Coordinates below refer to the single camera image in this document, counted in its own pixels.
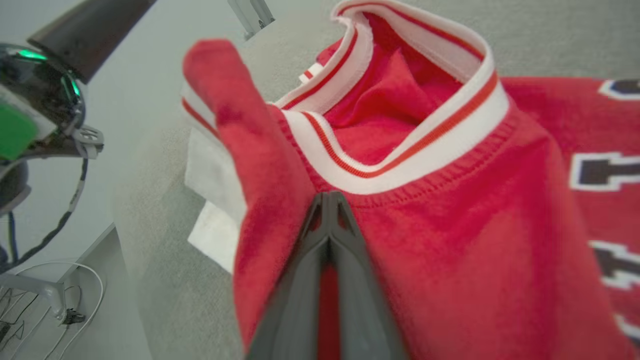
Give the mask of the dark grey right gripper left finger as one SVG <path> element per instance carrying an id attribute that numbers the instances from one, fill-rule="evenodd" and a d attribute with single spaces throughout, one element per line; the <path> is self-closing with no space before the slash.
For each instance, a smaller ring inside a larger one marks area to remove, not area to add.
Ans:
<path id="1" fill-rule="evenodd" d="M 329 194 L 317 194 L 254 331 L 247 360 L 317 360 L 323 268 L 329 259 Z"/>

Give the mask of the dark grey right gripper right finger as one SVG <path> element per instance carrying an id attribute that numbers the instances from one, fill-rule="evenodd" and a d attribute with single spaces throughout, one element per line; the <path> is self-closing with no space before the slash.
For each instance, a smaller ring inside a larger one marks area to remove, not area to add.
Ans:
<path id="1" fill-rule="evenodd" d="M 330 258 L 337 271 L 340 358 L 409 360 L 345 195 L 330 193 Z"/>

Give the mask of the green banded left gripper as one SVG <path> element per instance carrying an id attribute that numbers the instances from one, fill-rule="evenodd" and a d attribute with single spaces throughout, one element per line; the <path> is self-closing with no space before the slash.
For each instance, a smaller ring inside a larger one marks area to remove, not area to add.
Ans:
<path id="1" fill-rule="evenodd" d="M 105 138 L 85 124 L 87 103 L 75 76 L 89 84 L 154 4 L 154 0 L 85 0 L 27 39 L 46 55 L 1 44 L 2 163 L 98 157 Z"/>

